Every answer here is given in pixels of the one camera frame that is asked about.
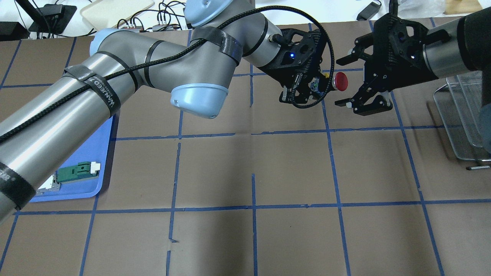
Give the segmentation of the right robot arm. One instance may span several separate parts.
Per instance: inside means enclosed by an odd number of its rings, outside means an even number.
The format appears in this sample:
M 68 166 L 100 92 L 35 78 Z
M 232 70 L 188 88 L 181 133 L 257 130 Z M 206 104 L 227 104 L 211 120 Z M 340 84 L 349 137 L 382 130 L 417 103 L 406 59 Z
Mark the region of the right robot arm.
M 338 65 L 365 61 L 357 93 L 335 102 L 356 115 L 386 112 L 393 103 L 385 92 L 473 71 L 490 70 L 490 8 L 428 29 L 399 18 L 395 8 L 354 41 Z

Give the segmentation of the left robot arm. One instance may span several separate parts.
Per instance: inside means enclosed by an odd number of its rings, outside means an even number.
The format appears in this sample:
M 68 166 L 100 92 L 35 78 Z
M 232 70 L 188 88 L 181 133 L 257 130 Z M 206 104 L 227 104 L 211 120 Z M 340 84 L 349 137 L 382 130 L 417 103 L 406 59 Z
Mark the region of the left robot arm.
M 96 33 L 90 57 L 1 122 L 1 222 L 23 209 L 37 189 L 141 86 L 170 92 L 174 107 L 197 117 L 219 115 L 241 59 L 277 80 L 283 99 L 311 108 L 332 43 L 309 14 L 287 6 L 254 8 L 247 0 L 188 0 L 189 47 L 132 31 Z

